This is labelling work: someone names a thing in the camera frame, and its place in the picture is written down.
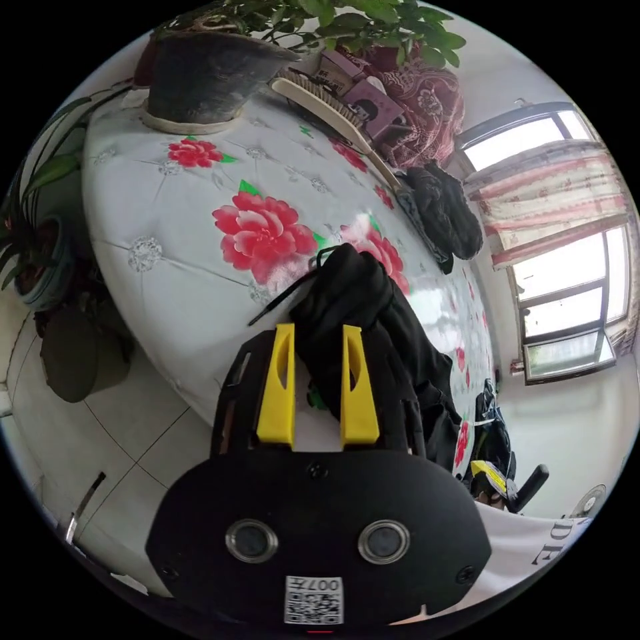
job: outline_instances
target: window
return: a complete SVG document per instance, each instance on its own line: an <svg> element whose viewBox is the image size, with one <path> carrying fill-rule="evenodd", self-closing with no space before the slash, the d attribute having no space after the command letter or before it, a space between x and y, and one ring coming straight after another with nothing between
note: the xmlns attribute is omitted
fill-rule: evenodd
<svg viewBox="0 0 640 640"><path fill-rule="evenodd" d="M561 140L592 140L573 104L528 105L458 136L471 171ZM630 297L626 227L597 233L513 267L525 384L586 375L615 364L607 328L627 315Z"/></svg>
<svg viewBox="0 0 640 640"><path fill-rule="evenodd" d="M624 227L512 269L526 384L586 375L615 364L606 327L626 316L629 305Z"/></svg>
<svg viewBox="0 0 640 640"><path fill-rule="evenodd" d="M560 140L590 140L588 126L571 103L545 103L514 109L472 127L456 148L480 171L512 155Z"/></svg>

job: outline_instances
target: red striped curtain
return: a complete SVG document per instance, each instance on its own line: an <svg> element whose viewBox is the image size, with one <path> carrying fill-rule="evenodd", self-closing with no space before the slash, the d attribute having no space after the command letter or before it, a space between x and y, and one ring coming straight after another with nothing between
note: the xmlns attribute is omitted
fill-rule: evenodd
<svg viewBox="0 0 640 640"><path fill-rule="evenodd" d="M598 142L564 140L503 160L465 181L501 269L622 226L633 204L611 154Z"/></svg>

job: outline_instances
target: plant pot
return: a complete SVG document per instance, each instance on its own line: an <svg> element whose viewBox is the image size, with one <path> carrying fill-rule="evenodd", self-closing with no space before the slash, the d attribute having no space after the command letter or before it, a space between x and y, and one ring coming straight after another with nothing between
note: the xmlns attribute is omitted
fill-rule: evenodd
<svg viewBox="0 0 640 640"><path fill-rule="evenodd" d="M138 64L133 72L133 88L146 89L151 86L153 79L153 65L157 54L157 44L153 35L149 36L149 42L144 48Z"/></svg>
<svg viewBox="0 0 640 640"><path fill-rule="evenodd" d="M51 318L40 360L48 386L70 403L120 384L131 366L116 332L99 326L77 307L65 307Z"/></svg>
<svg viewBox="0 0 640 640"><path fill-rule="evenodd" d="M228 123L296 53L217 31L187 31L156 42L144 122L167 133L212 133Z"/></svg>
<svg viewBox="0 0 640 640"><path fill-rule="evenodd" d="M48 223L54 223L57 226L55 244L51 252L55 266L42 270L38 280L28 291L22 290L17 279L13 282L20 300L33 311L48 311L60 304L69 290L73 277L75 258L65 225L60 217L50 216L43 220L40 226Z"/></svg>

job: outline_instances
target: hair brush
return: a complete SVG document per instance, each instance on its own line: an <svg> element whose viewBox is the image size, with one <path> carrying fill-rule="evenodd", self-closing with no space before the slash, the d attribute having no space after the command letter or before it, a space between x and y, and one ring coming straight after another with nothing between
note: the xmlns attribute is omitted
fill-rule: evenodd
<svg viewBox="0 0 640 640"><path fill-rule="evenodd" d="M348 106L332 96L324 87L312 82L301 73L284 69L272 81L271 88L276 93L304 107L326 122L332 129L346 138L354 147L371 160L395 192L402 188L389 166L373 150L360 131L363 122Z"/></svg>

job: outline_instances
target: floral tablecloth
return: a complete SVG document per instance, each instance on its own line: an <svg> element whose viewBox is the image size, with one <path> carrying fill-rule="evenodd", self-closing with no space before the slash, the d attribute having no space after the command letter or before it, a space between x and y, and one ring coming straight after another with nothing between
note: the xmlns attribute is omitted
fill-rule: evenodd
<svg viewBox="0 0 640 640"><path fill-rule="evenodd" d="M453 398L473 420L493 364L471 270L457 262L442 275L370 162L268 90L228 130L198 138L148 129L140 108L121 99L105 105L87 131L83 199L124 320L210 424L240 345L286 321L295 298L254 327L248 320L320 249L342 242L384 264L429 339L454 360ZM338 450L338 424L307 402L301 364L297 378L295 448ZM463 424L456 470L468 463L472 432Z"/></svg>

